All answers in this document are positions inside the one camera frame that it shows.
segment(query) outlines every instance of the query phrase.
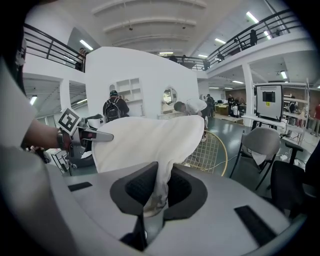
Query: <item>railing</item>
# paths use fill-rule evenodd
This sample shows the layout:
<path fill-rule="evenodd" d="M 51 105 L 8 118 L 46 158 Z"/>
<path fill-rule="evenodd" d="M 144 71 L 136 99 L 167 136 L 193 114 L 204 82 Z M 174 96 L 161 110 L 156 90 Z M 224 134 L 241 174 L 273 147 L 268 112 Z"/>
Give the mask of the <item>railing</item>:
<path fill-rule="evenodd" d="M 51 35 L 24 24 L 26 52 L 85 72 L 86 56 Z"/>
<path fill-rule="evenodd" d="M 210 68 L 210 62 L 203 58 L 186 57 L 186 56 L 164 56 L 164 58 L 176 62 L 190 70 L 204 71 Z"/>
<path fill-rule="evenodd" d="M 207 60 L 212 66 L 215 63 L 224 61 L 225 58 L 254 46 L 259 43 L 259 41 L 267 41 L 268 37 L 272 40 L 274 37 L 290 33 L 292 30 L 300 27 L 302 27 L 302 25 L 292 11 L 289 9 L 279 11 L 232 37 L 225 44 L 212 52 L 207 57 Z M 256 38 L 251 36 L 251 30 L 255 31 Z"/>

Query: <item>white shirt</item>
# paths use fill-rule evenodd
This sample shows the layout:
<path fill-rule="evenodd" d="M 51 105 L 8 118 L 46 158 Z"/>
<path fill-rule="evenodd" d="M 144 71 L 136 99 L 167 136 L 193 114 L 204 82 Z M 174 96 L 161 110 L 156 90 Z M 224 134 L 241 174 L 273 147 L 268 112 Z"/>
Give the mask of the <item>white shirt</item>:
<path fill-rule="evenodd" d="M 185 107 L 189 115 L 197 115 L 199 111 L 207 107 L 207 103 L 198 98 L 191 98 L 186 101 Z"/>
<path fill-rule="evenodd" d="M 238 116 L 239 114 L 238 114 L 238 106 L 236 105 L 236 106 L 233 106 L 232 107 L 232 110 L 233 110 L 233 114 L 235 115 L 235 116 Z"/>

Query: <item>fluorescent light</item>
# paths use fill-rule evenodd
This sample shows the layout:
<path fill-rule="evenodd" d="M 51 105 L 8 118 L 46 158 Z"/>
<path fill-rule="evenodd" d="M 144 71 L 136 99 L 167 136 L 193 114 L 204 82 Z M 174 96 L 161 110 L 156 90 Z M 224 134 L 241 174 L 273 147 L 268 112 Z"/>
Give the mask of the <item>fluorescent light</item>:
<path fill-rule="evenodd" d="M 30 100 L 30 104 L 33 105 L 35 103 L 36 99 L 37 99 L 37 96 L 33 95 Z"/>
<path fill-rule="evenodd" d="M 268 31 L 264 31 L 263 33 L 266 35 L 266 38 L 268 38 L 269 40 L 271 39 L 271 37 L 270 37 L 270 35 L 269 35 Z"/>
<path fill-rule="evenodd" d="M 219 38 L 216 38 L 216 39 L 214 39 L 214 40 L 216 40 L 217 42 L 220 42 L 220 43 L 222 43 L 222 44 L 225 44 L 225 43 L 226 43 L 225 41 L 222 41 L 222 40 L 219 39 Z"/>
<path fill-rule="evenodd" d="M 253 16 L 253 15 L 250 13 L 250 11 L 248 11 L 248 12 L 246 13 L 246 15 L 248 15 L 249 18 L 250 18 L 251 20 L 253 20 L 254 23 L 256 23 L 256 24 L 259 23 L 259 20 L 257 20 L 256 17 Z"/>
<path fill-rule="evenodd" d="M 233 80 L 232 81 L 233 83 L 237 83 L 237 84 L 243 84 L 244 82 L 240 82 L 240 81 L 237 81 L 237 80 Z"/>
<path fill-rule="evenodd" d="M 63 56 L 63 57 L 65 57 L 67 60 L 69 60 L 69 61 L 72 61 L 72 62 L 74 62 L 74 60 L 72 59 L 72 58 L 69 58 L 69 57 L 67 57 L 67 56 Z"/>
<path fill-rule="evenodd" d="M 286 71 L 281 71 L 281 75 L 283 79 L 287 79 Z"/>
<path fill-rule="evenodd" d="M 85 98 L 85 99 L 83 99 L 83 100 L 78 101 L 77 104 L 80 104 L 80 103 L 86 102 L 86 101 L 87 101 L 87 99 Z"/>
<path fill-rule="evenodd" d="M 93 50 L 93 48 L 89 44 L 87 44 L 85 41 L 80 40 L 80 43 L 83 44 L 85 47 L 87 47 L 90 51 Z"/>

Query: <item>wristwatch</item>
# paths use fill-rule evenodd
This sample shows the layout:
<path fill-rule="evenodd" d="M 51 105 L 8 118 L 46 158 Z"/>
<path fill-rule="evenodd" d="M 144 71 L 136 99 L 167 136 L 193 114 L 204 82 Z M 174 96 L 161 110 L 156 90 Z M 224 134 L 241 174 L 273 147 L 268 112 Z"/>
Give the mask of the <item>wristwatch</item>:
<path fill-rule="evenodd" d="M 65 150 L 64 131 L 61 128 L 58 130 L 56 140 L 61 150 Z"/>

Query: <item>screen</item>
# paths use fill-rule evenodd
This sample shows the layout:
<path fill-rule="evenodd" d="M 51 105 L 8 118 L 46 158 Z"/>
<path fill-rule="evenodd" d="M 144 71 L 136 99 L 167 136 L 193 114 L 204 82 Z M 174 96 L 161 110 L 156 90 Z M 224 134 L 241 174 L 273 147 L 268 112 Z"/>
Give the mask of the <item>screen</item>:
<path fill-rule="evenodd" d="M 262 93 L 262 100 L 264 102 L 276 102 L 276 93 L 274 91 L 264 91 Z"/>

